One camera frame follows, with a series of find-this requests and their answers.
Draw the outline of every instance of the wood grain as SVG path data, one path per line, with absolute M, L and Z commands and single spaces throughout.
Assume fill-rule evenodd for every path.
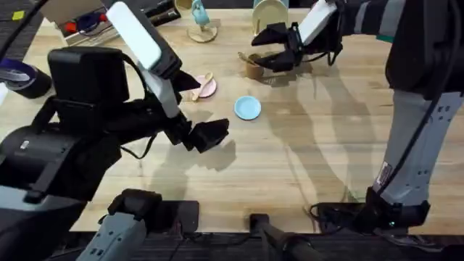
M 390 44 L 367 36 L 346 37 L 335 67 L 328 68 L 323 60 L 277 76 L 266 72 L 258 82 L 244 77 L 245 66 L 237 52 L 264 54 L 282 47 L 250 46 L 251 10 L 208 12 L 221 24 L 211 43 L 189 39 L 186 29 L 194 25 L 190 17 L 159 31 L 183 60 L 186 72 L 211 71 L 219 84 L 212 98 L 182 103 L 184 113 L 194 122 L 227 117 L 230 136 L 212 151 L 198 154 L 171 146 L 162 134 L 146 159 L 124 155 L 107 172 L 73 230 L 96 230 L 109 203 L 126 188 L 156 191 L 164 199 L 198 200 L 201 231 L 245 231 L 249 214 L 266 212 L 285 231 L 314 232 L 304 207 L 363 200 L 381 166 L 392 123 L 392 91 L 384 77 Z M 306 12 L 294 9 L 290 17 L 301 21 Z M 48 73 L 46 55 L 61 46 L 58 33 L 44 22 L 25 62 Z M 120 38 L 106 46 L 131 54 Z M 139 79 L 126 69 L 131 98 L 141 97 Z M 233 103 L 243 95 L 262 102 L 258 119 L 245 122 L 234 115 Z M 0 137 L 29 124 L 43 101 L 8 94 L 0 107 Z M 460 110 L 432 178 L 427 223 L 413 233 L 464 233 L 462 129 Z M 142 152 L 145 143 L 137 141 L 129 147 Z

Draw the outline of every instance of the pink plate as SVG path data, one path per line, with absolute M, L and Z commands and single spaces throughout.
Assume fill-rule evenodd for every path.
M 199 82 L 200 84 L 203 84 L 205 82 L 204 75 L 196 76 L 195 77 L 196 81 Z M 212 96 L 216 90 L 218 89 L 218 84 L 216 83 L 216 80 L 213 78 L 210 83 L 208 83 L 204 88 L 203 91 L 200 93 L 200 98 L 208 98 Z

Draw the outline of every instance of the tape roll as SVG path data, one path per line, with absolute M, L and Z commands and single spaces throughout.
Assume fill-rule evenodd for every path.
M 35 99 L 51 88 L 51 78 L 38 68 L 12 59 L 0 62 L 0 81 L 7 88 L 28 99 Z

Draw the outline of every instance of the light blue plate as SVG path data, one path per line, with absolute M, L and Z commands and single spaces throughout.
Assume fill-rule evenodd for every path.
M 235 102 L 233 110 L 242 120 L 254 120 L 260 116 L 261 103 L 253 96 L 243 96 Z

